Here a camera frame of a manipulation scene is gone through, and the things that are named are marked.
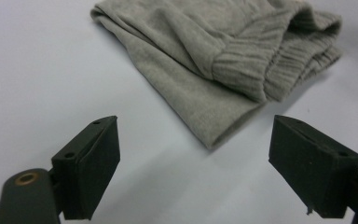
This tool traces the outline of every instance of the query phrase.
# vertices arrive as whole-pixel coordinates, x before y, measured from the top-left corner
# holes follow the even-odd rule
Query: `ribbed cuff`
[[[339,16],[292,5],[250,22],[213,61],[213,79],[256,102],[280,101],[335,62]]]

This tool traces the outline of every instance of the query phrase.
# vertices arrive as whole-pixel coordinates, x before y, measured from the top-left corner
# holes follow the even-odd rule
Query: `white table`
[[[0,0],[0,191],[20,171],[49,169],[91,121],[117,115],[121,163],[90,223],[351,223],[350,209],[345,220],[307,216],[268,163],[275,114],[358,152],[358,1],[311,3],[343,16],[344,56],[209,151],[91,20],[94,1]]]

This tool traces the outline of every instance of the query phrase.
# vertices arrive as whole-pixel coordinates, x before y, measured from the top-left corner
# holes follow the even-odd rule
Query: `knit fabric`
[[[208,148],[340,55],[340,17],[303,1],[106,0],[91,17]]]

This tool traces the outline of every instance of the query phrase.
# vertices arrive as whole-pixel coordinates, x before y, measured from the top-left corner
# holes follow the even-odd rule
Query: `mounting hole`
[[[342,157],[347,157],[348,154],[346,152],[338,152],[338,155],[342,156]]]
[[[24,175],[19,176],[19,177],[16,179],[15,183],[16,183],[16,185],[18,185],[18,186],[29,185],[29,184],[31,184],[32,182],[36,181],[37,177],[38,177],[38,174],[37,174],[37,173],[34,173],[34,172],[32,172],[32,173],[27,173],[27,174],[24,174]]]
[[[71,159],[71,158],[73,158],[75,156],[75,153],[73,153],[73,152],[68,152],[68,153],[66,153],[65,155],[64,155],[64,157],[66,158],[66,159]]]

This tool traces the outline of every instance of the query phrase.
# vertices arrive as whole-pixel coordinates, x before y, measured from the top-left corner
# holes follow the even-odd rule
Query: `folded garment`
[[[339,58],[339,16],[289,0],[106,0],[91,17],[208,148]]]

